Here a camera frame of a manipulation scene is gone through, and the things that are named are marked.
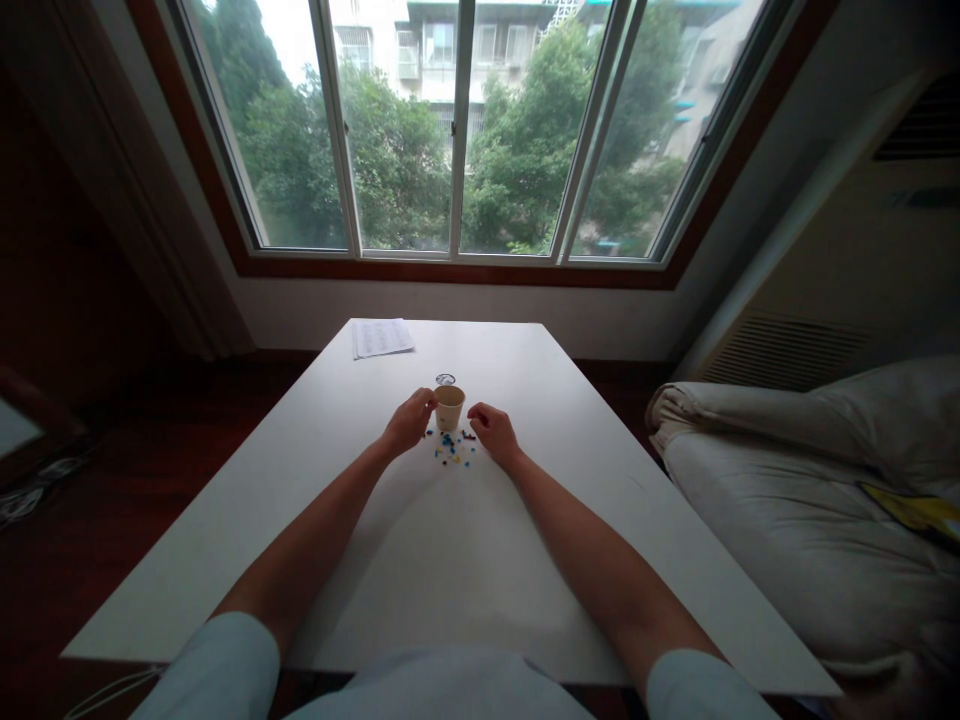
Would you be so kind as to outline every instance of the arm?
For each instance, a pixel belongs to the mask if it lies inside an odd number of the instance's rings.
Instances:
[[[220,602],[211,617],[253,615],[286,654],[297,626],[346,550],[360,513],[393,460],[423,437],[437,405],[420,388],[397,408],[386,430],[277,536]]]
[[[478,403],[470,426],[513,480],[577,599],[646,699],[647,677],[668,650],[720,651],[657,573],[623,538],[531,460],[506,413]]]

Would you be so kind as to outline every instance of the table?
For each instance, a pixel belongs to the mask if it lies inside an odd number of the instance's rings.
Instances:
[[[758,690],[839,694],[542,325],[409,326],[415,352],[356,361],[344,326],[63,655],[172,660],[396,406],[452,373],[468,406],[510,414],[527,453],[650,562]],[[561,682],[628,684],[507,476],[479,443],[470,467],[441,465],[435,437],[384,473],[285,665],[355,671],[398,647],[484,644]]]

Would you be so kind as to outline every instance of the shirt sleeve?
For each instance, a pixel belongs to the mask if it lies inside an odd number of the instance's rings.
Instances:
[[[155,718],[267,717],[280,673],[276,640],[245,613],[203,625],[131,715]]]
[[[671,650],[647,679],[650,720],[777,720],[740,673],[699,650]]]

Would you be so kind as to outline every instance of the window pane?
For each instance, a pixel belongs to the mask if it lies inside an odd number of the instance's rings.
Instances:
[[[497,47],[497,26],[478,25],[473,39],[475,62],[492,63]]]
[[[342,48],[337,67],[360,242],[367,249],[449,248],[456,5],[438,9],[434,18],[408,13],[406,3],[394,0],[330,2]]]
[[[471,68],[461,252],[549,254],[600,53],[588,29],[609,9],[477,5],[502,31],[494,63]]]
[[[346,249],[307,0],[189,0],[249,180],[260,239]]]
[[[647,4],[573,255],[650,255],[762,4]]]

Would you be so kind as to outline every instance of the forearm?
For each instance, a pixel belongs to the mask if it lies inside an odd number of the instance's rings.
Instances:
[[[716,646],[639,553],[525,454],[504,463],[554,562],[641,692],[673,647]]]
[[[253,615],[273,633],[284,655],[395,456],[382,439],[370,445],[263,551],[213,614]]]

